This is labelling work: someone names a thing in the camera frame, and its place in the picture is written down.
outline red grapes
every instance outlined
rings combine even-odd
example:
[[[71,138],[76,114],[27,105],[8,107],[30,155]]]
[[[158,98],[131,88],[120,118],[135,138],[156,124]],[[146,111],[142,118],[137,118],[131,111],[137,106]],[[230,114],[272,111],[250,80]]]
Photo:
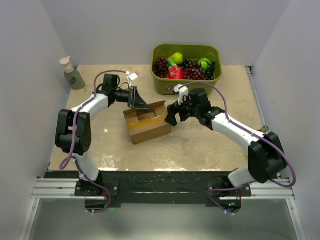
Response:
[[[183,79],[186,80],[213,80],[215,71],[215,62],[210,63],[207,71],[204,71],[200,65],[184,58],[183,63],[178,65],[183,70]],[[153,72],[159,78],[168,77],[169,64],[168,59],[159,57],[157,63],[154,65]]]
[[[154,74],[159,78],[168,77],[169,64],[168,59],[164,56],[158,58],[158,62],[154,65]]]

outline green ball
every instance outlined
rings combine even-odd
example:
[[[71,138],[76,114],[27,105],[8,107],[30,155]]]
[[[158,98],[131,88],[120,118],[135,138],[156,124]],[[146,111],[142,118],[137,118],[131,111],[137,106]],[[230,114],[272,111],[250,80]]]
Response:
[[[206,57],[203,57],[198,61],[198,65],[200,65],[202,69],[205,71],[207,71],[210,63],[211,63],[210,59]]]

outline green bottle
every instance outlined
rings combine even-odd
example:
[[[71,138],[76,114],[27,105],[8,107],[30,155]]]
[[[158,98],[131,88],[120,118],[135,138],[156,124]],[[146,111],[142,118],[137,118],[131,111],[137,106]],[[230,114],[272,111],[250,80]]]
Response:
[[[72,67],[70,56],[62,58],[60,64],[64,67],[64,78],[68,81],[72,89],[79,90],[86,86],[80,72]]]

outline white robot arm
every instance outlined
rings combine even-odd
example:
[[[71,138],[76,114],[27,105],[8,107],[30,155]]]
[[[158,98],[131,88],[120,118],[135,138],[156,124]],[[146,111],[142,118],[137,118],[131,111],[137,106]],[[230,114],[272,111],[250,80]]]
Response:
[[[91,121],[103,110],[110,107],[114,102],[127,103],[130,108],[148,109],[148,104],[140,97],[136,86],[128,90],[119,88],[118,76],[114,74],[105,74],[102,89],[98,90],[81,105],[71,110],[63,109],[59,112],[55,135],[55,144],[61,148],[64,153],[70,153],[72,143],[73,152],[69,154],[77,159],[80,169],[86,176],[96,181],[99,175],[99,169],[93,161],[89,148],[91,146]],[[74,117],[76,115],[76,126],[74,126]],[[76,134],[73,137],[73,131],[69,127],[76,127]]]
[[[200,124],[227,136],[248,151],[248,166],[231,172],[228,182],[221,188],[239,187],[256,181],[265,183],[287,167],[287,162],[276,149],[266,144],[271,143],[283,152],[279,137],[275,133],[264,134],[251,129],[227,115],[221,108],[212,107],[203,88],[196,88],[188,93],[186,86],[178,85],[173,92],[179,95],[179,98],[167,107],[167,123],[176,126],[176,114],[179,114],[181,122],[190,117],[197,118]]]

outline table surface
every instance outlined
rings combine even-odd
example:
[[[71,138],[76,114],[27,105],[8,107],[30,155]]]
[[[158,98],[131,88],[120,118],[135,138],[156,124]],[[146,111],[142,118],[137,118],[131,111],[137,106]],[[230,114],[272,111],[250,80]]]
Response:
[[[223,66],[223,76],[216,87],[224,94],[230,116],[253,128],[261,127],[260,117],[244,66]],[[96,75],[106,70],[136,72],[139,76],[133,85],[138,86],[147,103],[166,100],[166,106],[178,98],[156,92],[150,65],[79,65],[85,88],[71,90],[66,109],[71,109],[87,100],[93,92]],[[121,82],[126,75],[119,73]],[[101,76],[97,85],[103,81]],[[224,108],[221,97],[209,95],[212,106]],[[248,164],[247,151],[226,136],[209,130],[195,118],[179,122],[168,135],[133,145],[126,126],[123,111],[125,103],[116,102],[101,112],[91,122],[92,144],[90,152],[102,171],[232,171]],[[55,147],[49,171],[58,171],[61,161],[67,157]],[[76,171],[71,161],[65,171]]]

